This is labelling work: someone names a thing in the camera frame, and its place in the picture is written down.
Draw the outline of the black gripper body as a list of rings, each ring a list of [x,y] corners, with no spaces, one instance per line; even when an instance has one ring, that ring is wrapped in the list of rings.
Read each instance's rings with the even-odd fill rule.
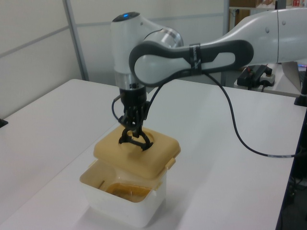
[[[147,100],[146,88],[138,88],[134,90],[124,90],[119,89],[120,94],[123,94],[121,97],[121,102],[125,108],[141,106]]]

